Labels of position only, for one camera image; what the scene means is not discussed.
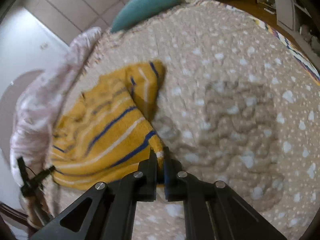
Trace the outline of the person left hand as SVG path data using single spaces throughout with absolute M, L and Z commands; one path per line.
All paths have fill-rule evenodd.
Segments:
M 24 210 L 28 216 L 27 222 L 33 228 L 40 230 L 54 218 L 47 205 L 44 188 L 39 185 L 34 186 L 31 183 L 26 183 L 20 190 Z

